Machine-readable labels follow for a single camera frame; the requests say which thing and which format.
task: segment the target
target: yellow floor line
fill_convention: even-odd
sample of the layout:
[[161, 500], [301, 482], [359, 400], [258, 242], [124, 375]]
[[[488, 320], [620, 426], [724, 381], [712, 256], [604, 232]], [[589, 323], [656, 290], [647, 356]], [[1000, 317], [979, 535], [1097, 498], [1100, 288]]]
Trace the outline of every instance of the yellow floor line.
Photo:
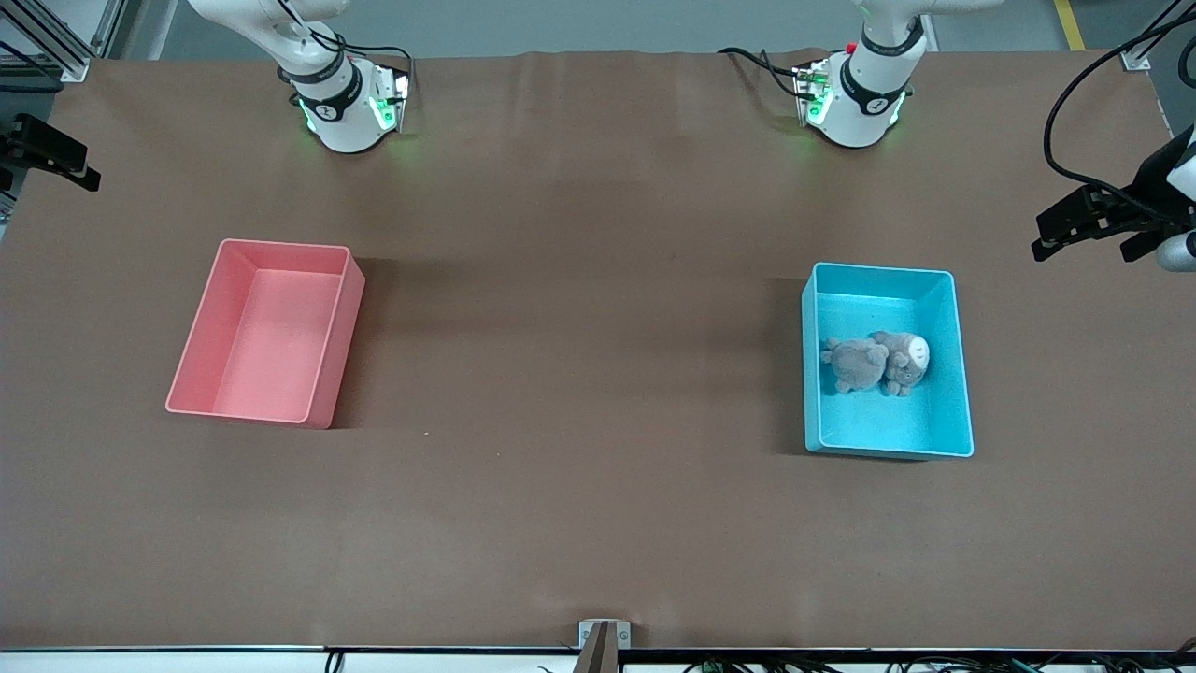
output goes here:
[[1058, 12], [1058, 23], [1063, 26], [1063, 36], [1067, 37], [1067, 48], [1073, 51], [1082, 51], [1084, 37], [1080, 35], [1080, 24], [1075, 23], [1075, 12], [1072, 11], [1070, 0], [1055, 0], [1055, 11]]

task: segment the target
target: black band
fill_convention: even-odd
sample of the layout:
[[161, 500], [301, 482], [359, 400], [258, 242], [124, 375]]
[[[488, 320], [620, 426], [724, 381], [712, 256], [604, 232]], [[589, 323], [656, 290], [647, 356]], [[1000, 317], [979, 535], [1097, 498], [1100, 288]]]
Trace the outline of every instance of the black band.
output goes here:
[[321, 81], [330, 79], [334, 74], [336, 74], [336, 71], [341, 69], [341, 63], [343, 62], [344, 62], [344, 51], [337, 51], [336, 57], [332, 59], [332, 62], [324, 66], [324, 69], [319, 71], [318, 73], [295, 74], [282, 69], [282, 67], [280, 66], [279, 78], [282, 79], [283, 81], [289, 81], [291, 84], [319, 84]]
[[361, 94], [361, 71], [356, 66], [353, 66], [353, 79], [349, 85], [331, 98], [324, 98], [323, 100], [317, 100], [315, 98], [309, 98], [306, 96], [299, 96], [303, 100], [305, 108], [307, 108], [311, 114], [319, 117], [322, 121], [341, 121], [344, 116], [344, 110], [358, 99]]
[[914, 30], [909, 31], [909, 37], [905, 38], [905, 42], [902, 42], [896, 47], [877, 44], [875, 42], [868, 39], [868, 31], [864, 31], [860, 35], [860, 42], [864, 43], [865, 49], [872, 51], [873, 54], [879, 54], [881, 56], [901, 56], [905, 51], [913, 49], [914, 45], [917, 44], [917, 41], [922, 39], [922, 36], [926, 35], [926, 29], [922, 27], [922, 18], [917, 17], [914, 22], [916, 23], [914, 24]]
[[901, 94], [905, 92], [905, 86], [909, 85], [909, 80], [897, 88], [896, 91], [890, 91], [887, 93], [880, 93], [878, 91], [872, 91], [871, 88], [865, 88], [855, 78], [852, 77], [852, 57], [848, 56], [843, 61], [842, 69], [838, 71], [838, 79], [843, 82], [843, 92], [847, 93], [848, 98], [855, 100], [860, 105], [860, 111], [867, 116], [883, 115], [885, 111], [901, 98]]

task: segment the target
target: green led light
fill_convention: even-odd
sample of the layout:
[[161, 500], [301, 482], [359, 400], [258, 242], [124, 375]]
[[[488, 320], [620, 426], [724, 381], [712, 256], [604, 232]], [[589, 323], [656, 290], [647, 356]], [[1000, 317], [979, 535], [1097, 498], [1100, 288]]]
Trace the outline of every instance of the green led light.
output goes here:
[[826, 110], [830, 109], [830, 104], [835, 102], [835, 97], [831, 96], [830, 86], [823, 88], [822, 94], [810, 103], [810, 114], [806, 118], [810, 123], [819, 124], [826, 120]]
[[383, 130], [390, 130], [395, 128], [395, 114], [391, 111], [390, 104], [385, 100], [376, 100], [373, 97], [370, 98], [370, 109], [373, 110], [374, 117], [378, 118], [378, 126]]
[[299, 109], [303, 110], [303, 116], [307, 120], [307, 130], [316, 133], [316, 122], [311, 121], [311, 112], [307, 111], [307, 105], [301, 98], [299, 99]]
[[897, 116], [901, 114], [901, 104], [905, 102], [905, 94], [902, 93], [897, 102], [893, 103], [893, 114], [889, 117], [889, 126], [897, 123]]

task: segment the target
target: stuffed animal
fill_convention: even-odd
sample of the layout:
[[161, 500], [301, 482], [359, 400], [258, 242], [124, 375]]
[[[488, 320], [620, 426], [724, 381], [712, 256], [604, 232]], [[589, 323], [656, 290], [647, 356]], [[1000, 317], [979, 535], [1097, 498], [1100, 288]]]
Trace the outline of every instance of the stuffed animal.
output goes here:
[[822, 353], [823, 363], [830, 365], [838, 378], [835, 390], [840, 393], [867, 391], [879, 384], [887, 359], [889, 349], [872, 339], [826, 339]]
[[877, 331], [872, 338], [889, 349], [885, 390], [890, 396], [909, 397], [910, 388], [926, 377], [926, 369], [930, 367], [930, 345], [909, 331]]

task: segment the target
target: black cable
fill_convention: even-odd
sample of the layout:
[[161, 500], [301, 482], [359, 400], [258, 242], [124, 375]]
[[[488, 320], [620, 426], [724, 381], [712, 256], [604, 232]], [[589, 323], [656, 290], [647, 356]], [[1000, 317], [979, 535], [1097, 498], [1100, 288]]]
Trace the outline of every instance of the black cable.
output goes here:
[[1055, 660], [1058, 659], [1058, 657], [1061, 657], [1061, 656], [1063, 656], [1063, 653], [1056, 651], [1055, 654], [1052, 654], [1050, 656], [1050, 659], [1048, 659], [1046, 661], [1039, 663], [1038, 666], [1031, 666], [1031, 668], [1033, 668], [1035, 671], [1042, 671], [1043, 668], [1046, 668], [1048, 666], [1050, 666], [1051, 663], [1054, 663]]
[[[1164, 10], [1163, 13], [1160, 13], [1158, 17], [1154, 17], [1154, 20], [1151, 22], [1151, 25], [1146, 26], [1146, 30], [1151, 30], [1152, 27], [1154, 27], [1154, 26], [1159, 25], [1160, 23], [1163, 23], [1163, 19], [1166, 18], [1166, 16], [1170, 14], [1184, 0], [1171, 0], [1171, 4], [1167, 5], [1167, 8]], [[1196, 2], [1192, 2], [1191, 5], [1188, 5], [1188, 8], [1184, 10], [1183, 12], [1180, 12], [1179, 16], [1182, 17], [1182, 16], [1186, 14], [1188, 12], [1191, 12], [1194, 8], [1196, 8]], [[1147, 54], [1149, 54], [1151, 49], [1154, 49], [1154, 45], [1158, 44], [1161, 41], [1163, 41], [1163, 36], [1161, 35], [1158, 36], [1158, 37], [1155, 37], [1153, 42], [1151, 42], [1149, 44], [1146, 45], [1145, 49], [1142, 49], [1142, 55], [1146, 56]]]
[[[773, 61], [768, 60], [768, 51], [761, 49], [759, 50], [759, 57], [764, 60], [764, 67], [768, 68], [768, 74], [773, 75], [773, 81], [775, 81], [776, 85], [781, 87], [781, 91], [785, 91], [789, 96], [793, 96], [794, 98], [800, 98], [803, 100], [813, 100], [814, 99], [814, 94], [813, 93], [804, 93], [801, 91], [797, 91], [797, 90], [789, 88], [788, 86], [785, 85], [783, 81], [781, 81], [781, 75], [776, 74], [777, 68], [773, 66]], [[788, 74], [789, 74], [789, 77], [793, 77], [793, 71], [789, 71]]]
[[1192, 78], [1191, 73], [1188, 72], [1188, 57], [1191, 56], [1192, 49], [1196, 49], [1196, 35], [1188, 41], [1184, 50], [1179, 53], [1179, 81], [1196, 88], [1196, 78]]
[[[1074, 179], [1076, 182], [1081, 182], [1090, 186], [1097, 186], [1104, 189], [1105, 191], [1109, 191], [1110, 194], [1117, 196], [1118, 198], [1125, 201], [1127, 203], [1130, 203], [1135, 208], [1141, 209], [1145, 214], [1154, 219], [1167, 222], [1172, 221], [1170, 216], [1160, 213], [1159, 210], [1152, 208], [1151, 206], [1147, 206], [1146, 203], [1127, 194], [1124, 190], [1113, 186], [1112, 184], [1103, 179], [1098, 179], [1090, 175], [1085, 175], [1082, 172], [1063, 167], [1057, 160], [1055, 160], [1055, 152], [1051, 148], [1051, 131], [1055, 129], [1055, 117], [1058, 116], [1058, 111], [1063, 108], [1063, 103], [1067, 102], [1067, 99], [1072, 96], [1072, 93], [1076, 90], [1076, 87], [1080, 86], [1080, 82], [1087, 79], [1087, 77], [1092, 74], [1093, 71], [1107, 63], [1112, 59], [1117, 57], [1118, 54], [1128, 49], [1133, 49], [1134, 47], [1141, 44], [1142, 42], [1146, 42], [1147, 39], [1151, 39], [1152, 37], [1155, 37], [1158, 35], [1166, 35], [1167, 32], [1171, 32], [1176, 27], [1184, 25], [1186, 23], [1191, 23], [1194, 20], [1196, 20], [1196, 14], [1186, 14], [1173, 22], [1167, 22], [1160, 26], [1153, 27], [1139, 35], [1137, 37], [1129, 39], [1128, 42], [1124, 42], [1118, 47], [1115, 47], [1109, 53], [1103, 54], [1099, 59], [1093, 61], [1088, 67], [1084, 68], [1084, 71], [1081, 71], [1080, 74], [1075, 75], [1075, 79], [1073, 79], [1070, 84], [1068, 84], [1067, 87], [1063, 88], [1063, 92], [1060, 93], [1058, 99], [1055, 100], [1055, 105], [1051, 108], [1050, 114], [1046, 115], [1046, 124], [1043, 127], [1043, 157], [1046, 159], [1046, 165], [1049, 165], [1051, 170], [1062, 175], [1063, 177]], [[1183, 222], [1172, 222], [1172, 224], [1183, 224]]]
[[[307, 26], [306, 22], [304, 22], [294, 12], [292, 12], [291, 7], [288, 7], [283, 0], [276, 0], [276, 1], [279, 6], [282, 7], [282, 11], [286, 12], [288, 17], [291, 17], [291, 20], [295, 22], [299, 25]], [[324, 35], [323, 32], [312, 30], [311, 26], [307, 26], [307, 30], [311, 32], [311, 38], [316, 41], [316, 44], [319, 44], [321, 47], [323, 47], [329, 51], [334, 53], [348, 51], [350, 54], [356, 54], [358, 56], [365, 56], [367, 51], [374, 54], [379, 51], [396, 51], [398, 54], [402, 54], [403, 57], [407, 59], [407, 68], [408, 72], [410, 72], [411, 74], [411, 79], [415, 79], [415, 59], [411, 57], [411, 54], [407, 49], [403, 49], [402, 47], [389, 47], [389, 45], [364, 47], [361, 44], [350, 44], [346, 42], [344, 38], [341, 37], [340, 35], [335, 33], [331, 36]]]
[[50, 74], [50, 72], [47, 71], [44, 67], [42, 67], [41, 63], [38, 63], [37, 61], [35, 61], [33, 59], [30, 59], [25, 54], [22, 54], [20, 51], [18, 51], [11, 44], [8, 44], [7, 42], [5, 42], [2, 39], [0, 39], [0, 48], [4, 48], [5, 51], [8, 51], [13, 56], [17, 56], [22, 61], [24, 61], [25, 65], [32, 67], [37, 72], [39, 72], [43, 75], [45, 75], [47, 79], [49, 79], [50, 81], [54, 82], [50, 86], [22, 86], [19, 84], [4, 84], [4, 85], [0, 85], [0, 92], [2, 92], [2, 93], [57, 93], [59, 91], [62, 91], [62, 81], [60, 81], [59, 78], [54, 77], [53, 74]]
[[344, 668], [344, 653], [331, 650], [324, 660], [324, 673], [341, 673]]
[[733, 671], [734, 673], [755, 673], [751, 668], [748, 668], [748, 666], [743, 663], [722, 662], [722, 661], [720, 661], [720, 663], [722, 663], [725, 667], [730, 666], [731, 671]]
[[1168, 668], [1171, 669], [1172, 673], [1182, 673], [1180, 666], [1168, 657], [1188, 654], [1188, 651], [1191, 650], [1194, 647], [1196, 647], [1196, 638], [1188, 638], [1186, 641], [1184, 641], [1182, 646], [1164, 655], [1158, 655], [1158, 654], [1148, 655], [1146, 666], [1142, 666], [1142, 668], [1152, 671], [1161, 671], [1164, 668]]
[[[740, 49], [738, 47], [727, 47], [726, 49], [719, 49], [718, 53], [719, 54], [731, 54], [731, 55], [734, 55], [734, 56], [743, 56], [744, 59], [748, 59], [749, 61], [756, 63], [757, 66], [759, 66], [762, 68], [771, 69], [773, 72], [775, 72], [777, 74], [787, 74], [787, 75], [791, 75], [791, 77], [793, 75], [793, 71], [792, 69], [785, 69], [785, 68], [781, 68], [781, 67], [777, 67], [777, 66], [773, 66], [771, 63], [767, 63], [767, 62], [762, 61], [758, 56], [756, 56], [756, 54], [752, 54], [751, 51], [749, 51], [746, 49]], [[798, 63], [798, 65], [799, 66], [807, 66], [810, 63]]]
[[952, 657], [952, 656], [923, 656], [903, 663], [898, 671], [901, 673], [909, 673], [910, 669], [919, 663], [925, 663], [930, 666], [938, 672], [944, 671], [962, 671], [965, 673], [1017, 673], [1007, 663], [994, 662], [994, 663], [981, 663], [975, 659], [964, 657]]

